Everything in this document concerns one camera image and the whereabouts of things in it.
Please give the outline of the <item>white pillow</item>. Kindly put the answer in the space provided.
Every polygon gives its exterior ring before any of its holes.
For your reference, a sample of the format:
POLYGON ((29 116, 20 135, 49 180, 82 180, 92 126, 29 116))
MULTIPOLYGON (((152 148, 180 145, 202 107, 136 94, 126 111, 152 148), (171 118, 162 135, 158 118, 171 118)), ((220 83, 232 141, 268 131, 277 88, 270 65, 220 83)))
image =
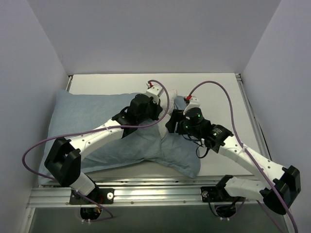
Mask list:
POLYGON ((163 94, 160 97, 160 106, 162 107, 163 111, 160 113, 159 118, 164 118, 157 124, 158 130, 160 133, 161 139, 164 138, 166 133, 168 132, 167 128, 165 127, 165 124, 170 120, 171 114, 174 109, 174 100, 178 95, 178 92, 176 89, 172 89, 168 91, 169 94, 169 101, 167 101, 166 93, 163 92, 163 94))

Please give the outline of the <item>blue pillowcase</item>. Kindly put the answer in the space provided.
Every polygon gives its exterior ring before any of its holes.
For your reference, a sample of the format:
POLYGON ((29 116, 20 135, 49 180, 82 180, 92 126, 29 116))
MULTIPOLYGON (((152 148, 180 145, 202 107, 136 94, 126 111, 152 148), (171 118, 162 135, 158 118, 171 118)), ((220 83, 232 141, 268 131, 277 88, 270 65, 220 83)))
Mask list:
MULTIPOLYGON (((48 137, 93 130, 106 123, 122 108, 128 106, 134 94, 74 95, 59 91, 48 129, 48 137)), ((185 107, 181 96, 174 100, 174 109, 185 107)), ((181 135, 166 133, 160 137, 158 125, 145 122, 124 139, 111 142, 81 163, 90 177, 99 178, 195 178, 201 162, 196 156, 196 145, 181 135)))

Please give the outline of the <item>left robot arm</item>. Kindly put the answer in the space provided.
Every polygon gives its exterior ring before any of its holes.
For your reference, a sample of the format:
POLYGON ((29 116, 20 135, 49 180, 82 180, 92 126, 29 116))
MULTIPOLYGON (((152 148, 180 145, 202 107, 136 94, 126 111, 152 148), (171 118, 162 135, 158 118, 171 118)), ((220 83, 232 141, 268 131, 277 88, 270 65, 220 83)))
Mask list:
POLYGON ((137 94, 128 107, 123 108, 93 133, 66 139, 57 138, 45 160, 45 168, 62 187, 80 192, 86 203, 98 197, 95 183, 81 171, 81 162, 98 148, 127 137, 146 120, 157 120, 162 112, 160 99, 155 95, 137 94))

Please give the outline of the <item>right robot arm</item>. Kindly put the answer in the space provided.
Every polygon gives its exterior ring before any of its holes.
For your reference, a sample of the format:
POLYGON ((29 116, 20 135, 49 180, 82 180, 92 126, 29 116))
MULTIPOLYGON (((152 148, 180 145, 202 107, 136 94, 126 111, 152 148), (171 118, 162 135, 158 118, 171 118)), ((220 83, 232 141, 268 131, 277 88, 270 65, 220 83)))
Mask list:
POLYGON ((240 145, 230 130, 205 119, 199 107, 187 112, 173 110, 166 128, 170 133, 194 137, 207 150, 231 159, 257 178, 251 181, 224 176, 216 187, 216 196, 221 200, 230 197, 258 200, 273 212, 285 215, 301 191, 300 171, 296 167, 286 168, 240 145))

